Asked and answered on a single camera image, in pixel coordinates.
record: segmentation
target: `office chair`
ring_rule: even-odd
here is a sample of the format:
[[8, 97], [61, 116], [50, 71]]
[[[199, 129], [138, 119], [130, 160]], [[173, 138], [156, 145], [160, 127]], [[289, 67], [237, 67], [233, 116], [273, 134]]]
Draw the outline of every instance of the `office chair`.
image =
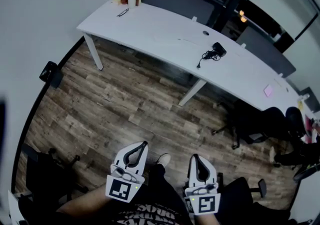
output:
[[215, 214], [222, 225], [234, 224], [286, 224], [290, 217], [289, 210], [267, 208], [254, 203], [251, 193], [260, 192], [261, 197], [267, 193], [263, 179], [258, 182], [259, 188], [249, 188], [244, 177], [240, 177], [227, 186], [223, 186], [223, 174], [219, 173], [219, 190], [221, 193], [219, 211]]
[[56, 152], [51, 148], [48, 154], [35, 151], [27, 144], [22, 145], [22, 151], [28, 156], [26, 164], [26, 187], [32, 193], [33, 203], [43, 207], [48, 212], [57, 210], [59, 199], [67, 196], [71, 200], [71, 193], [76, 189], [82, 193], [88, 192], [87, 187], [75, 183], [73, 164], [80, 160], [77, 155], [67, 165], [53, 158]]
[[232, 146], [234, 150], [240, 147], [241, 139], [247, 144], [253, 144], [262, 143], [270, 137], [291, 141], [293, 136], [306, 134], [301, 112], [295, 107], [288, 108], [284, 116], [277, 107], [260, 111], [242, 100], [234, 103], [233, 110], [224, 103], [219, 106], [223, 106], [228, 112], [227, 123], [219, 130], [213, 130], [211, 134], [214, 136], [227, 128], [234, 128], [237, 142]]

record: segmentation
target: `cable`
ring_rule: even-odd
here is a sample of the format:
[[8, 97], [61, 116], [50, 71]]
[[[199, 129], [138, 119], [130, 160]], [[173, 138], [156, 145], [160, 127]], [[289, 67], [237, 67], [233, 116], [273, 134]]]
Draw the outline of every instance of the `cable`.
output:
[[221, 56], [219, 52], [217, 52], [215, 49], [212, 49], [211, 51], [206, 51], [204, 54], [202, 54], [202, 58], [199, 60], [198, 66], [196, 66], [198, 69], [201, 68], [200, 62], [202, 60], [209, 60], [212, 59], [214, 61], [219, 61], [221, 59]]

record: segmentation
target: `desk leg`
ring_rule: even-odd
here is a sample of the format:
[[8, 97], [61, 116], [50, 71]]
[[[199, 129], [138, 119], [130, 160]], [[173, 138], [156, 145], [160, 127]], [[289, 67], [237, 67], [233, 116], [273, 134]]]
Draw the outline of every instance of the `desk leg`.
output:
[[100, 60], [100, 58], [99, 58], [97, 49], [96, 49], [96, 47], [95, 47], [95, 44], [94, 44], [94, 41], [92, 40], [91, 35], [83, 32], [83, 36], [84, 36], [84, 39], [85, 39], [85, 41], [86, 41], [86, 44], [87, 44], [88, 47], [89, 47], [91, 56], [92, 56], [92, 58], [94, 59], [95, 65], [98, 67], [99, 70], [102, 71], [102, 69], [104, 68], [104, 66], [103, 66], [102, 63], [101, 63], [101, 60]]
[[191, 87], [191, 89], [186, 93], [186, 95], [179, 102], [179, 106], [183, 106], [189, 101], [192, 96], [194, 96], [200, 89], [206, 84], [206, 81], [198, 79], [198, 81]]

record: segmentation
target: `floor board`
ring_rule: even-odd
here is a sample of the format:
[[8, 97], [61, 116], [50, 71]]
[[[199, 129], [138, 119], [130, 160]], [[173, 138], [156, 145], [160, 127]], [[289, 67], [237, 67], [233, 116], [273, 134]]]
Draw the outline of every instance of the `floor board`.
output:
[[[148, 141], [148, 167], [161, 154], [171, 154], [166, 179], [182, 192], [192, 154], [208, 159], [226, 184], [245, 177], [251, 187], [264, 178], [267, 195], [259, 203], [274, 209], [288, 208], [296, 185], [290, 167], [274, 168], [268, 162], [272, 145], [284, 150], [275, 139], [232, 150], [228, 131], [211, 135], [225, 124], [226, 111], [218, 102], [235, 100], [212, 85], [205, 85], [185, 106], [179, 100], [196, 78], [174, 66], [132, 49], [101, 39], [95, 45], [104, 69], [98, 70], [86, 43], [62, 68], [63, 80], [49, 88], [42, 99], [25, 142], [38, 151], [56, 148], [59, 157], [74, 165], [78, 182], [94, 189], [106, 181], [116, 153], [123, 147]], [[20, 155], [16, 191], [26, 189], [26, 163]]]

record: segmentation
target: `white sneaker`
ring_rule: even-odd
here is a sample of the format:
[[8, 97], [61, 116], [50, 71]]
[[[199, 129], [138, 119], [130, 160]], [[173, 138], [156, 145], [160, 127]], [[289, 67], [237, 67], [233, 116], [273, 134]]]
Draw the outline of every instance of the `white sneaker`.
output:
[[275, 148], [272, 146], [269, 152], [269, 161], [271, 164], [275, 163], [275, 156], [276, 156]]
[[163, 165], [163, 167], [166, 167], [169, 164], [170, 159], [171, 159], [171, 155], [170, 154], [168, 154], [168, 153], [163, 154], [162, 156], [159, 157], [159, 159], [156, 162], [156, 164], [160, 164], [160, 165]]

